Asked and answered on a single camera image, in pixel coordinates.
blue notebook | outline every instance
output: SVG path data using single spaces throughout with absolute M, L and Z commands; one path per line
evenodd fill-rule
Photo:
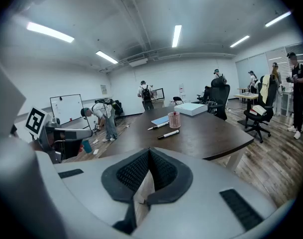
M 168 115 L 164 116 L 162 118 L 155 119 L 155 120 L 152 121 L 152 123 L 154 123 L 156 125 L 159 125 L 159 124 L 162 124 L 162 123 L 167 122 L 167 121 L 169 121 Z

computer monitor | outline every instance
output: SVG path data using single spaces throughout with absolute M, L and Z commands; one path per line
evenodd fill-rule
M 155 100 L 163 100 L 165 98 L 165 94 L 163 92 L 163 88 L 157 89 L 157 90 L 153 90 L 152 94 L 153 94 L 153 98 Z

man with backpack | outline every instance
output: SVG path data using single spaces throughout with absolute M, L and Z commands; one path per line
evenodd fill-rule
M 151 98 L 153 96 L 152 88 L 149 85 L 146 85 L 145 81 L 140 82 L 141 86 L 138 88 L 137 96 L 141 97 L 142 105 L 146 110 L 153 109 Z

white sneaker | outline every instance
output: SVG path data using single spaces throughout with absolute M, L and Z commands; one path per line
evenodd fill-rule
M 291 126 L 287 129 L 289 132 L 296 132 L 296 128 L 294 126 Z
M 301 132 L 296 131 L 296 133 L 295 133 L 295 135 L 294 135 L 294 138 L 295 138 L 295 139 L 300 139 L 300 137 L 301 137 Z

gray jeans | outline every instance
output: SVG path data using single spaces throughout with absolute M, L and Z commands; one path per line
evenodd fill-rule
M 106 128 L 106 139 L 110 139 L 110 138 L 114 138 L 117 139 L 118 134 L 117 134 L 117 130 L 115 127 L 115 121 L 114 121 L 114 117 L 115 117 L 115 110 L 114 108 L 111 109 L 111 115 L 109 118 L 107 118 L 104 115 L 105 118 L 105 128 Z

